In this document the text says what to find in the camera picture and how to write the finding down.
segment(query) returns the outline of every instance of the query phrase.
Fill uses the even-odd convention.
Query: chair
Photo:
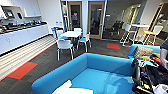
[[[126,31],[128,34],[126,35],[126,38],[124,39],[124,36],[125,36],[125,33],[126,33],[126,32],[125,32],[124,35],[122,36],[121,40],[120,40],[120,43],[123,43],[123,46],[124,46],[125,43],[128,43],[129,40],[133,41],[133,44],[134,44],[135,36],[136,36],[137,31],[130,31],[130,29],[131,29],[131,25],[127,24],[126,27],[125,27],[125,31]],[[129,35],[130,35],[131,33],[134,33],[134,36],[133,36],[132,39],[129,38]]]
[[[59,50],[60,49],[70,49],[71,51],[71,57],[73,59],[73,50],[74,48],[72,49],[73,47],[73,44],[71,44],[71,41],[70,40],[57,40],[57,47],[58,47],[58,61],[59,61]]]
[[[119,27],[120,27],[120,23],[116,21],[116,23],[114,23],[114,25],[111,28],[112,29],[112,31],[110,32],[111,36],[114,35],[114,33],[116,32],[119,35]]]
[[[74,32],[81,32],[82,29],[81,28],[74,28]]]
[[[63,30],[56,30],[56,33],[57,33],[57,39],[68,39],[68,37],[61,37],[60,35],[63,34]]]
[[[162,28],[163,28],[163,26],[155,26],[154,29],[153,29],[153,32],[152,31],[144,31],[144,33],[148,36],[146,37],[145,41],[143,42],[143,45],[146,43],[147,40],[148,40],[148,43],[151,43],[151,44],[154,45],[156,35],[158,35],[160,33]],[[150,35],[154,35],[153,42],[150,41]]]
[[[86,52],[87,52],[87,44],[86,44],[87,41],[89,41],[89,43],[90,43],[90,48],[91,48],[91,42],[90,42],[89,36],[90,36],[90,32],[89,32],[89,34],[86,35],[86,37],[82,37],[80,40],[78,40],[77,50],[78,50],[79,42],[85,43]]]

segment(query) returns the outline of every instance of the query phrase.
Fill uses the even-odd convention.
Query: white chair
[[[146,43],[147,40],[148,40],[148,43],[151,43],[151,44],[154,45],[156,35],[158,35],[160,33],[162,28],[163,28],[163,26],[155,26],[154,29],[153,29],[153,32],[152,31],[144,31],[144,33],[148,36],[146,37],[145,41],[143,42],[143,45]],[[153,42],[150,41],[150,35],[154,35]]]
[[[82,29],[81,28],[74,28],[74,32],[79,32],[80,33],[80,35],[79,35],[79,39],[80,39]]]
[[[74,48],[73,47],[73,44],[71,44],[71,41],[70,40],[57,40],[57,47],[58,47],[58,61],[59,61],[59,50],[61,49],[70,49],[71,51],[71,57],[73,59],[73,50]]]
[[[91,48],[91,42],[90,42],[89,36],[90,36],[90,32],[89,32],[89,34],[86,35],[86,37],[82,37],[80,40],[78,40],[77,50],[78,50],[79,42],[85,43],[86,52],[87,52],[87,41],[89,41],[89,43],[90,43],[90,48]]]
[[[68,37],[61,37],[61,36],[60,36],[61,34],[64,33],[63,30],[56,30],[56,33],[57,33],[57,38],[58,38],[58,39],[62,39],[62,40],[68,39]]]
[[[74,28],[74,32],[82,32],[81,28]]]
[[[127,24],[126,27],[125,27],[125,31],[126,31],[125,33],[128,33],[128,34],[126,35],[126,38],[124,39],[124,36],[125,36],[125,33],[124,33],[124,35],[122,36],[122,38],[120,40],[120,43],[123,43],[123,46],[124,46],[125,43],[128,43],[129,40],[131,40],[133,42],[133,44],[134,44],[135,36],[136,36],[137,31],[130,31],[130,29],[131,29],[131,25]],[[134,36],[133,36],[132,39],[129,37],[129,35],[131,33],[134,33]]]

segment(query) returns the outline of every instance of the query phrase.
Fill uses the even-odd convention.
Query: person
[[[160,46],[160,60],[161,60],[161,65],[163,67],[167,68],[168,64],[168,39]]]

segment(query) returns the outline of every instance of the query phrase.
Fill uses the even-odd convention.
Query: white cabinet
[[[0,5],[21,7],[22,3],[21,0],[0,0]]]
[[[1,6],[0,6],[0,19],[6,19],[5,13],[3,12]]]
[[[43,36],[42,26],[37,26],[36,32],[38,34],[38,38],[42,37]]]
[[[12,6],[11,0],[0,0],[0,5]]]
[[[20,35],[20,38],[21,38],[21,40],[23,42],[23,45],[31,42],[31,38],[30,38],[30,35],[29,35],[27,29],[19,30],[17,32]]]
[[[42,27],[43,36],[48,35],[48,26],[42,25],[41,27]]]
[[[41,16],[40,9],[36,0],[22,0],[21,10],[24,17]]]
[[[47,25],[0,34],[0,54],[32,42],[47,34]]]
[[[9,39],[5,37],[5,34],[0,34],[0,54],[12,49]]]
[[[27,31],[28,31],[32,41],[38,39],[38,33],[36,31],[36,28],[34,28],[34,27],[33,28],[28,28]]]
[[[19,47],[23,44],[17,31],[6,33],[5,36],[9,39],[12,49]]]

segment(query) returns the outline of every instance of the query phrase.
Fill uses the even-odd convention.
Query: sofa cushion
[[[132,60],[126,58],[87,53],[87,68],[122,75],[132,75]]]
[[[130,76],[89,68],[72,80],[72,88],[90,89],[93,94],[134,94],[132,86]]]
[[[149,61],[152,52],[153,49],[138,46],[134,58]]]

